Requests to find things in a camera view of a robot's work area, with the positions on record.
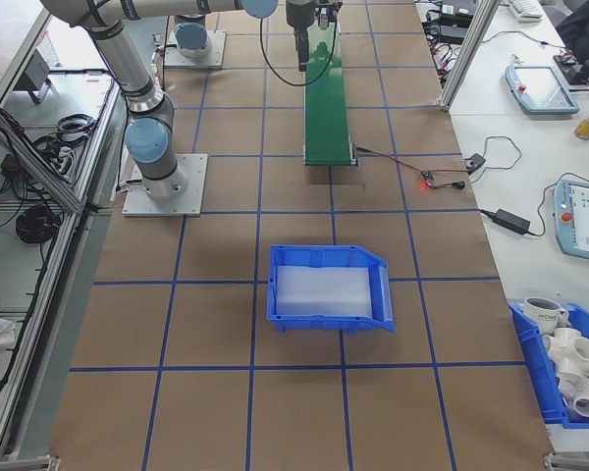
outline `white table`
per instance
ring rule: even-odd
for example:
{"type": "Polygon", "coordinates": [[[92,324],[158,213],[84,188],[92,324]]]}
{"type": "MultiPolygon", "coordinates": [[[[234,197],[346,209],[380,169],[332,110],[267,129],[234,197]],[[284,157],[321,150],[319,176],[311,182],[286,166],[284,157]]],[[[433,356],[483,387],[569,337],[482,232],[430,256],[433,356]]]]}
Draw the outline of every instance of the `white table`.
{"type": "MultiPolygon", "coordinates": [[[[500,7],[485,39],[503,30],[522,30],[536,39],[562,44],[547,17],[540,23],[521,24],[507,8],[500,7]]],[[[574,94],[580,106],[575,115],[531,117],[512,97],[504,70],[513,54],[525,65],[555,66],[553,56],[558,53],[558,48],[542,46],[521,34],[496,37],[480,46],[451,109],[464,157],[482,154],[488,135],[506,135],[522,150],[523,157],[512,170],[487,171],[473,190],[481,208],[502,208],[528,219],[535,233],[541,231],[536,208],[543,188],[565,172],[589,179],[589,140],[573,134],[589,113],[589,92],[574,94]]],[[[491,140],[486,165],[506,166],[515,157],[508,142],[491,140]]],[[[538,239],[516,235],[485,219],[505,293],[510,299],[541,295],[573,301],[589,310],[589,260],[561,252],[555,237],[551,191],[546,199],[542,214],[547,232],[538,239]]]]}

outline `power adapter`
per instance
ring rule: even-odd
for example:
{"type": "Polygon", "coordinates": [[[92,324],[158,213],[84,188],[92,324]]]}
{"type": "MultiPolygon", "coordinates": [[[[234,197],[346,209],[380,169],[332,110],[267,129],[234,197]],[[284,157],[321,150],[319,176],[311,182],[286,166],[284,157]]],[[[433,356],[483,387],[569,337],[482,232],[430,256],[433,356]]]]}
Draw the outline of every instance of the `power adapter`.
{"type": "Polygon", "coordinates": [[[464,159],[464,166],[467,168],[467,173],[471,175],[476,170],[479,170],[487,160],[477,152],[468,159],[464,159]]]}
{"type": "Polygon", "coordinates": [[[21,170],[22,169],[20,164],[13,154],[5,155],[4,159],[2,159],[2,162],[0,163],[0,173],[7,179],[16,178],[20,174],[21,170]]]}
{"type": "Polygon", "coordinates": [[[514,233],[518,233],[522,236],[531,234],[528,231],[528,229],[530,229],[530,221],[520,218],[519,216],[505,211],[504,209],[498,209],[495,213],[493,211],[486,211],[484,209],[481,209],[480,212],[498,226],[502,226],[509,231],[513,231],[514,233]]]}

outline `metal mounting plate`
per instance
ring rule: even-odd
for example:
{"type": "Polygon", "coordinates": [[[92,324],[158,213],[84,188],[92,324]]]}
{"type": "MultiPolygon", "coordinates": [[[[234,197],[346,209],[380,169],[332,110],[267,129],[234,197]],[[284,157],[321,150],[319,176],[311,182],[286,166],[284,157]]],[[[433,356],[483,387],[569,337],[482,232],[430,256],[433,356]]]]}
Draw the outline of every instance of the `metal mounting plate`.
{"type": "MultiPolygon", "coordinates": [[[[125,216],[199,216],[203,203],[207,154],[178,154],[179,165],[187,172],[187,190],[168,199],[152,199],[141,185],[129,188],[123,214],[125,216]]],[[[135,167],[133,180],[141,179],[141,172],[135,167]]]]}
{"type": "MultiPolygon", "coordinates": [[[[203,57],[186,57],[176,47],[166,48],[167,69],[222,69],[225,56],[225,42],[227,33],[224,31],[207,31],[212,40],[212,49],[203,57]]],[[[173,32],[168,37],[168,44],[177,44],[177,38],[173,32]]]]}

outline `keyboard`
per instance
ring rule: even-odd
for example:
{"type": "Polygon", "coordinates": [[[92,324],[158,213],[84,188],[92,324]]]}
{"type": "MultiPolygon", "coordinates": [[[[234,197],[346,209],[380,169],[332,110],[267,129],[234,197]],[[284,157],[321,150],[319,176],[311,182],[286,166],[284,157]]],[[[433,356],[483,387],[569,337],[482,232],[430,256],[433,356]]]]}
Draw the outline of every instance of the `keyboard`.
{"type": "Polygon", "coordinates": [[[537,0],[509,0],[509,10],[520,23],[540,22],[544,15],[537,0]]]}

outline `green conveyor belt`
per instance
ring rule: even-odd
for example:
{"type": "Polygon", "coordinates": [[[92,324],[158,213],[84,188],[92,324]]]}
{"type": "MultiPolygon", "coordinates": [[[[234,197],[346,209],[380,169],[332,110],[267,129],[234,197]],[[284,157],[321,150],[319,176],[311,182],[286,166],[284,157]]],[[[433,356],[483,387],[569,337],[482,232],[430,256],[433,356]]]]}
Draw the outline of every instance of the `green conveyor belt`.
{"type": "MultiPolygon", "coordinates": [[[[310,61],[306,80],[318,77],[329,58],[334,26],[308,29],[310,61]]],[[[355,165],[347,124],[340,34],[323,77],[305,88],[305,165],[355,165]]]]}

